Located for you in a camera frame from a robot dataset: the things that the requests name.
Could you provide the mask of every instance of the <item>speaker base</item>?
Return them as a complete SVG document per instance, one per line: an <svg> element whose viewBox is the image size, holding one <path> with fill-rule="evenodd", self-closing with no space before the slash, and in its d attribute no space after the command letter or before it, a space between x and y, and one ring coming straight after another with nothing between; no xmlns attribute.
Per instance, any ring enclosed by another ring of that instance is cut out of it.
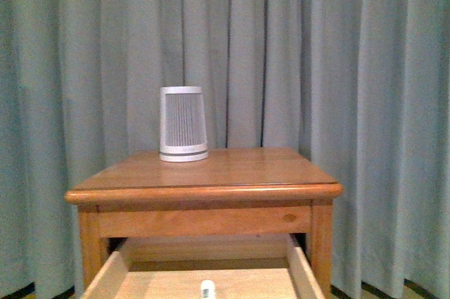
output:
<svg viewBox="0 0 450 299"><path fill-rule="evenodd" d="M204 160L208 157L208 151L200 153L175 154L175 153L160 153L160 159L165 162L194 162L196 160Z"/></svg>

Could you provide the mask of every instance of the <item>gray curtain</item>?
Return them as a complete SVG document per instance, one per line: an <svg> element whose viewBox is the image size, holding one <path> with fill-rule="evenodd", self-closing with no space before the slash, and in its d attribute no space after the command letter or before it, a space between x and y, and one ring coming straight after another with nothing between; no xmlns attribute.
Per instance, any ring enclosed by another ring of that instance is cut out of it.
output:
<svg viewBox="0 0 450 299"><path fill-rule="evenodd" d="M2 0L0 14L0 296L82 293L63 194L158 149L159 88L200 85L211 147L290 146L344 185L335 286L398 298L410 279L450 298L450 0Z"/></svg>

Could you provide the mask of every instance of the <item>table apron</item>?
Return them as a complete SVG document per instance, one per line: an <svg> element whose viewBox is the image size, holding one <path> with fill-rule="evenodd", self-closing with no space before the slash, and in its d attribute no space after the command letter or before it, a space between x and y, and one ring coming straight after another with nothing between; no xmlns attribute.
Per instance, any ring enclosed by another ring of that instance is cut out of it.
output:
<svg viewBox="0 0 450 299"><path fill-rule="evenodd" d="M311 231L311 206L99 212L101 237L273 234Z"/></svg>

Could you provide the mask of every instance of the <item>cylindrical speaker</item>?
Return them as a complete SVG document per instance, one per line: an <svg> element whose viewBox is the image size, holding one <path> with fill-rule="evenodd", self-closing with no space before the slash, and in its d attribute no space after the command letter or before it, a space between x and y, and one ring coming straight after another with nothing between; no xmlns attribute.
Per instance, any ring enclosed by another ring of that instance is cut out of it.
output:
<svg viewBox="0 0 450 299"><path fill-rule="evenodd" d="M202 87L161 88L160 159L190 162L208 156Z"/></svg>

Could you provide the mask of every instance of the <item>drawer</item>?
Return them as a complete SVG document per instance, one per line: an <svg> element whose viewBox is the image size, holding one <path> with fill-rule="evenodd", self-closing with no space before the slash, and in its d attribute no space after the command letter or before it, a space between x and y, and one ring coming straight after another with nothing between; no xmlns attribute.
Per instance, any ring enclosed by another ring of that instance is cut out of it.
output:
<svg viewBox="0 0 450 299"><path fill-rule="evenodd" d="M128 238L83 299L200 298L210 279L217 299L324 299L288 234Z"/></svg>

